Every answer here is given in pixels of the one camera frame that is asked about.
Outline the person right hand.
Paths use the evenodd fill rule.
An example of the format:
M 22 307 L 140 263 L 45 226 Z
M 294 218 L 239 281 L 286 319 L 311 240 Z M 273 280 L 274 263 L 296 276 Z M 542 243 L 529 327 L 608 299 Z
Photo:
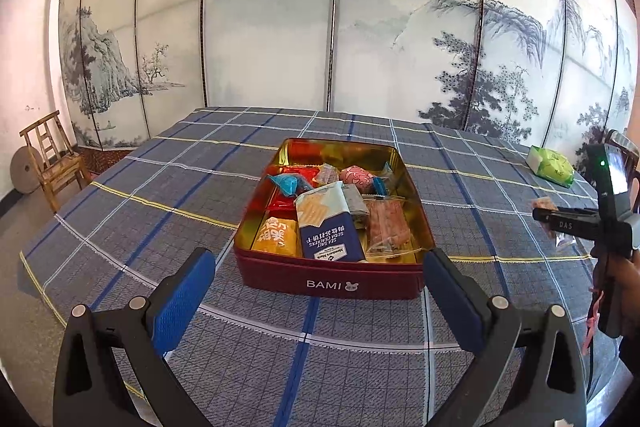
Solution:
M 620 321 L 625 337 L 639 334 L 640 322 L 640 273 L 639 251 L 633 251 L 630 259 L 611 256 L 608 275 L 613 277 L 620 290 Z

